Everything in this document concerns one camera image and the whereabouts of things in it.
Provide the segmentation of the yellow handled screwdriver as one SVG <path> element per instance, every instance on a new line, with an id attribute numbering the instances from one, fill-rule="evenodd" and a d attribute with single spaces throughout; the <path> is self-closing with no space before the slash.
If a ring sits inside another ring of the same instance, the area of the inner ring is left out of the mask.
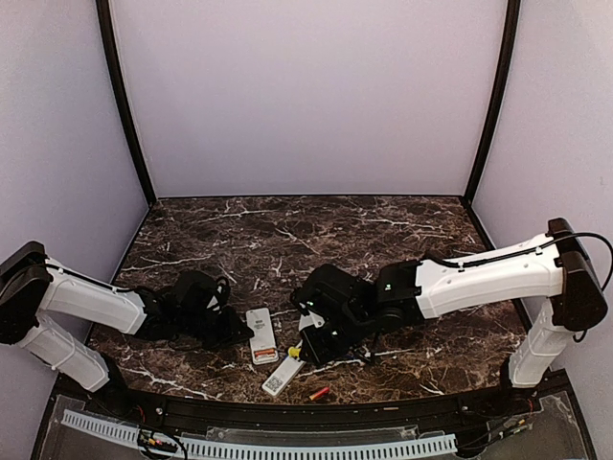
<path id="1" fill-rule="evenodd" d="M 287 350 L 287 354 L 294 359 L 299 359 L 300 354 L 301 354 L 301 348 L 300 347 L 290 347 Z"/>

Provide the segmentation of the white remote with buttons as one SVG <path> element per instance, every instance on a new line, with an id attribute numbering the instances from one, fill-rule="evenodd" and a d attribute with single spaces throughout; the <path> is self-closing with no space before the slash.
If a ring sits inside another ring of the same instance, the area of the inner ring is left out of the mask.
<path id="1" fill-rule="evenodd" d="M 247 326 L 252 330 L 253 336 L 249 339 L 251 358 L 254 365 L 263 365 L 276 362 L 279 359 L 276 339 L 268 308 L 248 310 L 245 313 Z M 269 358 L 255 359 L 254 353 L 258 350 L 274 349 L 278 355 Z"/>

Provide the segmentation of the red orange battery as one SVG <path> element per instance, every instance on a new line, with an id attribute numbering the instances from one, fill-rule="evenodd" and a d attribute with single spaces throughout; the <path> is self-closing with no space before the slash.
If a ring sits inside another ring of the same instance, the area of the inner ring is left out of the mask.
<path id="1" fill-rule="evenodd" d="M 314 392 L 313 394 L 311 394 L 311 395 L 309 396 L 309 399 L 310 399 L 311 401 L 317 401 L 317 400 L 319 400 L 319 399 L 323 398 L 324 396 L 326 396 L 328 393 L 329 393 L 329 387 L 328 387 L 328 386 L 326 386 L 326 387 L 323 387 L 323 388 L 321 388 L 321 389 L 317 390 L 317 391 L 316 391 L 316 392 Z"/>

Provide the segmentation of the white remote with label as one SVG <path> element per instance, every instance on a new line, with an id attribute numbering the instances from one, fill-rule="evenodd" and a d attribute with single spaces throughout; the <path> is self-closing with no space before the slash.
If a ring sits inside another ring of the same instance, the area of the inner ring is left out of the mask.
<path id="1" fill-rule="evenodd" d="M 298 358 L 287 356 L 262 384 L 261 389 L 269 396 L 278 397 L 302 370 L 304 365 L 305 363 Z"/>

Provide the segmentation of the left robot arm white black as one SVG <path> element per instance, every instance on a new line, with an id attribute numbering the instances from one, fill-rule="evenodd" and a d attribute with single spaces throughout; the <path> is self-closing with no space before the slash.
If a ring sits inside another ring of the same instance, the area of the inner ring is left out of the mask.
<path id="1" fill-rule="evenodd" d="M 191 337 L 216 351 L 243 343 L 254 332 L 229 306 L 224 277 L 181 273 L 175 283 L 116 287 L 78 273 L 29 241 L 1 263 L 1 341 L 16 345 L 66 375 L 115 418 L 135 409 L 112 360 L 86 347 L 53 319 L 62 313 L 146 341 Z"/>

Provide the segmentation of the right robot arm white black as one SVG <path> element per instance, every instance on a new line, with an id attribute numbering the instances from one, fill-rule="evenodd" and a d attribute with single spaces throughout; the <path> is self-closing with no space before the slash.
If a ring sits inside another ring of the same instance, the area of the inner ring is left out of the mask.
<path id="1" fill-rule="evenodd" d="M 510 415 L 526 390 L 576 333 L 606 317 L 604 290 L 589 255 L 564 218 L 551 219 L 544 234 L 501 249 L 456 259 L 427 254 L 383 266 L 366 281 L 333 264 L 314 269 L 291 303 L 305 317 L 300 358 L 323 366 L 347 355 L 375 334 L 414 327 L 454 311 L 512 299 L 544 302 L 527 338 L 501 370 L 501 385 L 488 396 L 499 416 Z"/>

